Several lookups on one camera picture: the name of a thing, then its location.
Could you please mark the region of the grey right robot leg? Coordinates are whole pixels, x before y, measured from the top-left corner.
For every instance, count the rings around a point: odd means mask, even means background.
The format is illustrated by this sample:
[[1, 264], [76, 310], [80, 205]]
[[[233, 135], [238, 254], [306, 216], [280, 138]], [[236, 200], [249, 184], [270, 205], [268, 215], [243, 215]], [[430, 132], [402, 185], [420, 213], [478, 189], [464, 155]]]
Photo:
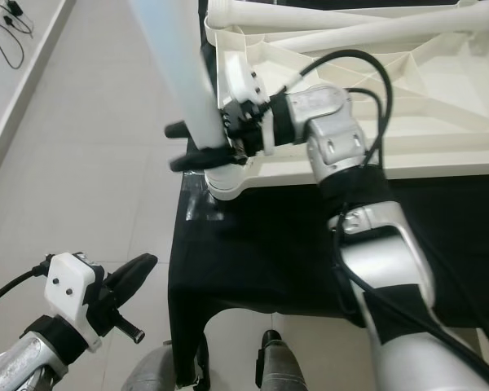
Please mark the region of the grey right robot leg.
[[309, 391], [293, 351], [275, 329], [261, 336], [255, 383], [260, 391]]

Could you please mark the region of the crinkled clear tape patch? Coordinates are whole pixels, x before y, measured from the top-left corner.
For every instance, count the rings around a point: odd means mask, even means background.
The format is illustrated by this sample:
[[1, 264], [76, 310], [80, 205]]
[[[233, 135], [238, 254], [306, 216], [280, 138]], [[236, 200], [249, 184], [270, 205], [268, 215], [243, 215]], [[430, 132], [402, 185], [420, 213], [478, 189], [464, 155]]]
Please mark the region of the crinkled clear tape patch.
[[222, 201], [208, 192], [186, 192], [183, 204], [184, 221], [222, 221]]

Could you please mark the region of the black tablecloth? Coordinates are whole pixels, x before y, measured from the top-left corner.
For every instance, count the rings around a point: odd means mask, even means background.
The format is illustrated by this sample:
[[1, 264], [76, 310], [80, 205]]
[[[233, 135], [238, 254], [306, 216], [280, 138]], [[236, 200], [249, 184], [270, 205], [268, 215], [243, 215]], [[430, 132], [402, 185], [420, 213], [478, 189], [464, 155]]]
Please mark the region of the black tablecloth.
[[394, 87], [386, 67], [368, 52], [342, 49], [302, 68], [297, 83], [323, 64], [353, 57], [370, 64], [385, 92], [377, 105], [377, 134], [368, 140], [352, 112], [351, 90], [316, 85], [268, 94], [264, 120], [275, 147], [303, 145], [320, 192], [319, 223], [325, 238], [311, 250], [280, 245], [261, 265], [247, 245], [227, 246], [228, 260], [189, 261], [171, 267], [171, 345], [178, 386], [204, 381], [197, 361], [204, 310], [256, 312], [303, 310], [345, 318], [367, 329], [383, 391], [489, 391], [489, 364], [456, 339], [435, 313], [434, 268], [400, 204], [391, 194], [382, 149], [394, 111]]

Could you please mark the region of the white plastic table top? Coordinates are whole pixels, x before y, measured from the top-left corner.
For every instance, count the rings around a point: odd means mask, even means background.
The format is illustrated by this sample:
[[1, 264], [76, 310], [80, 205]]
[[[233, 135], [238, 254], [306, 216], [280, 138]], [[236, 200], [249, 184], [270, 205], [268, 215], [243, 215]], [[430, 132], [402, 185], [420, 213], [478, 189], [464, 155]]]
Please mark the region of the white plastic table top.
[[[336, 10], [344, 14], [400, 16], [451, 10], [480, 0], [447, 5]], [[489, 31], [458, 31], [398, 38], [311, 52], [275, 47], [271, 41], [308, 36], [330, 29], [276, 29], [231, 25], [214, 29], [203, 19], [205, 37], [216, 53], [216, 94], [228, 98], [222, 77], [227, 55], [243, 55], [263, 83], [264, 92], [286, 88], [300, 92], [330, 83], [341, 88], [380, 92], [377, 72], [359, 59], [335, 59], [292, 79], [322, 55], [337, 49], [371, 53], [382, 62], [394, 87], [394, 111], [385, 138], [387, 175], [399, 178], [445, 178], [489, 174]]]

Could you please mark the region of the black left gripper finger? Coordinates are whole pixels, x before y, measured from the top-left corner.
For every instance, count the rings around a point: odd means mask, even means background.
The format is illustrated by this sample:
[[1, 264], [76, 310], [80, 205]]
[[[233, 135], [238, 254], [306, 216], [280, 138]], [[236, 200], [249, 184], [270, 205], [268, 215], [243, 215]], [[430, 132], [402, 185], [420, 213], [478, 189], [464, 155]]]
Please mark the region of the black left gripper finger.
[[127, 302], [143, 286], [151, 272], [152, 254], [141, 253], [108, 275], [106, 287], [117, 302]]
[[137, 293], [158, 263], [156, 256], [137, 256], [118, 268], [118, 305], [124, 305]]

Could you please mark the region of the grey left robot leg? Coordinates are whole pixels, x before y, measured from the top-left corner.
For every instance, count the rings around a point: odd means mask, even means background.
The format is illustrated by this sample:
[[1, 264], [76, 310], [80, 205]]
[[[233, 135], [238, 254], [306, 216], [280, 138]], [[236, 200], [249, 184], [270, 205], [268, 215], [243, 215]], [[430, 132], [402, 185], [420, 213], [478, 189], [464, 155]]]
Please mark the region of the grey left robot leg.
[[166, 344], [144, 355], [119, 391], [210, 391], [210, 384], [197, 380], [195, 384], [178, 386], [174, 347]]

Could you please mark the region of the grey robot leg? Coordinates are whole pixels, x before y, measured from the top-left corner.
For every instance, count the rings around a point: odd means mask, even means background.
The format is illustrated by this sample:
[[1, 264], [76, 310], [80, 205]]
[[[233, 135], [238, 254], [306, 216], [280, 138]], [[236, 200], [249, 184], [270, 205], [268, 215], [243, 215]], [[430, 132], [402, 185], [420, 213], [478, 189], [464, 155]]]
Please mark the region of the grey robot leg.
[[210, 391], [210, 384], [197, 380], [195, 384], [178, 386], [174, 347], [166, 344], [144, 355], [119, 391]]
[[261, 336], [255, 383], [260, 391], [309, 391], [293, 351], [275, 329]]

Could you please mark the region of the white plastic table leg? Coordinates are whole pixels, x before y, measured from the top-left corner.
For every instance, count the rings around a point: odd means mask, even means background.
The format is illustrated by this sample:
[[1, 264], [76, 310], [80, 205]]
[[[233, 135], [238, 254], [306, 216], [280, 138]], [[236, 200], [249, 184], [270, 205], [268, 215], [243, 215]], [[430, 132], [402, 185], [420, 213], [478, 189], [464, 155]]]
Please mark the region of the white plastic table leg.
[[489, 31], [489, 0], [480, 0], [451, 10], [424, 12], [343, 29], [319, 31], [308, 36], [282, 38], [271, 41], [271, 44], [302, 53], [458, 31]]
[[244, 0], [208, 0], [205, 15], [205, 23], [214, 29], [225, 29], [231, 25], [276, 29], [341, 29], [379, 21], [385, 21], [385, 17]]
[[[229, 147], [221, 108], [203, 56], [200, 0], [129, 0], [156, 68], [182, 113], [196, 149]], [[203, 170], [209, 192], [227, 200], [242, 191], [244, 166]]]

